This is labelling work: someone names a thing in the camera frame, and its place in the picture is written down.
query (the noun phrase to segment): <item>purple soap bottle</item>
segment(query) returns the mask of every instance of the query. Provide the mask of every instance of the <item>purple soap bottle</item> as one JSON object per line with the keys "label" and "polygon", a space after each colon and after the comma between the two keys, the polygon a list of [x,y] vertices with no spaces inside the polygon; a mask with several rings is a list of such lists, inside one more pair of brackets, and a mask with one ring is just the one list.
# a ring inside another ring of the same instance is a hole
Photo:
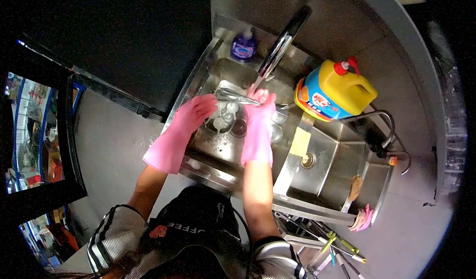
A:
{"label": "purple soap bottle", "polygon": [[256,38],[251,32],[251,26],[245,32],[239,33],[233,39],[230,55],[236,61],[248,62],[256,53]]}

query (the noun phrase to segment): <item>sink basin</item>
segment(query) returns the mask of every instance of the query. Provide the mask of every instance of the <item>sink basin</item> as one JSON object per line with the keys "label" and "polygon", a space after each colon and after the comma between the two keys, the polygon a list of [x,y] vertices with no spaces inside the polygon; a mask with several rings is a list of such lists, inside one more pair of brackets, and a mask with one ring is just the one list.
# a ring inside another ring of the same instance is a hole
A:
{"label": "sink basin", "polygon": [[[192,97],[214,93],[223,86],[245,94],[258,77],[257,71],[274,37],[255,28],[255,34],[260,38],[255,58],[248,63],[236,62],[230,57],[230,44],[236,35],[236,31],[231,30],[237,22],[217,17],[215,37],[188,77],[163,131],[170,125],[175,111]],[[276,103],[293,104],[297,82],[318,63],[304,51],[290,46],[273,71],[275,77],[263,80],[260,88],[276,93]],[[308,219],[351,225],[359,209],[369,204],[375,211],[373,223],[393,171],[393,167],[374,152],[377,150],[373,146],[385,140],[376,124],[370,118],[349,123],[315,121],[299,107],[291,106],[287,120],[280,126],[283,137],[271,145],[273,209]],[[311,134],[305,158],[290,153],[298,127]],[[212,120],[206,121],[192,135],[180,173],[241,198],[244,167],[240,159],[245,134],[246,117],[241,106],[231,124],[219,133]],[[364,182],[358,198],[350,202],[350,181],[357,174]]]}
{"label": "sink basin", "polygon": [[[301,161],[287,195],[341,212],[357,214],[369,204],[375,208],[389,175],[390,165],[370,150],[365,138],[350,124],[315,120],[307,157]],[[355,175],[364,180],[361,193],[348,201]]]}
{"label": "sink basin", "polygon": [[[262,82],[260,88],[276,93],[276,103],[293,103],[293,88],[297,81],[290,78],[282,69],[277,69],[275,75],[272,80]],[[199,94],[214,93],[218,88],[228,87],[246,95],[247,88],[255,82],[257,77],[258,73],[253,66],[247,67],[233,59],[220,58],[211,64],[210,74]],[[301,115],[302,110],[298,107],[289,111],[288,119],[281,125],[283,138],[271,146],[274,154],[272,169],[274,175],[278,175],[281,171]],[[244,167],[240,160],[246,134],[246,117],[242,105],[239,105],[235,116],[236,120],[229,127],[223,128],[220,133],[213,127],[212,121],[202,125],[192,136],[186,155],[215,169],[242,178]]]}

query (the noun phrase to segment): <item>woman's left hand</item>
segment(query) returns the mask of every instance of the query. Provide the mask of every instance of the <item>woman's left hand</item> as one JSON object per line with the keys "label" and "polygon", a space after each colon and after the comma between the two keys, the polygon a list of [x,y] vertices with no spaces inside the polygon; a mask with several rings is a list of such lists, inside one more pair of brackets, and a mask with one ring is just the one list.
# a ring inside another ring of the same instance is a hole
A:
{"label": "woman's left hand", "polygon": [[151,145],[142,158],[153,168],[167,174],[178,174],[185,148],[192,134],[217,107],[213,94],[199,95],[183,104],[176,112],[170,126]]}
{"label": "woman's left hand", "polygon": [[177,109],[169,128],[191,136],[218,109],[217,103],[213,94],[195,96]]}

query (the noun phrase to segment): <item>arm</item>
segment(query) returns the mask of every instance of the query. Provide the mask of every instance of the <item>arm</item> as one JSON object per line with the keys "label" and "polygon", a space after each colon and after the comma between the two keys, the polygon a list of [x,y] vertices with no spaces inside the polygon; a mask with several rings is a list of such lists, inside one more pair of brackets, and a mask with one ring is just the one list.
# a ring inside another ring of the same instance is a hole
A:
{"label": "arm", "polygon": [[149,218],[166,177],[166,173],[147,164],[137,179],[134,194],[127,204],[136,209],[145,221]]}
{"label": "arm", "polygon": [[247,162],[243,183],[243,210],[252,242],[269,236],[281,236],[271,212],[272,203],[271,166],[267,162]]}
{"label": "arm", "polygon": [[273,154],[270,125],[271,116],[276,111],[276,95],[263,89],[253,93],[253,86],[248,89],[247,95],[262,103],[261,106],[244,106],[247,135],[241,155],[241,163],[245,166],[243,210],[252,242],[256,242],[269,236],[281,236],[271,211]]}
{"label": "arm", "polygon": [[134,194],[127,203],[145,221],[157,201],[168,174],[178,174],[185,149],[193,132],[215,110],[217,100],[212,94],[199,95],[183,104],[170,126],[156,139],[142,158],[147,166],[137,179]]}

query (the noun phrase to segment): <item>running water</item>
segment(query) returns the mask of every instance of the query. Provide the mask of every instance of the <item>running water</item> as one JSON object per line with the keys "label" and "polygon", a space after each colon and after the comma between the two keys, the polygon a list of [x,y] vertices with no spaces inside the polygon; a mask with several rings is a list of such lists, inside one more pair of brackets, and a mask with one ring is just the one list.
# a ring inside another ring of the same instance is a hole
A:
{"label": "running water", "polygon": [[255,81],[255,85],[253,86],[253,89],[256,91],[256,88],[258,88],[259,84],[261,83],[261,81],[263,80],[262,77],[258,76],[258,78],[256,79]]}

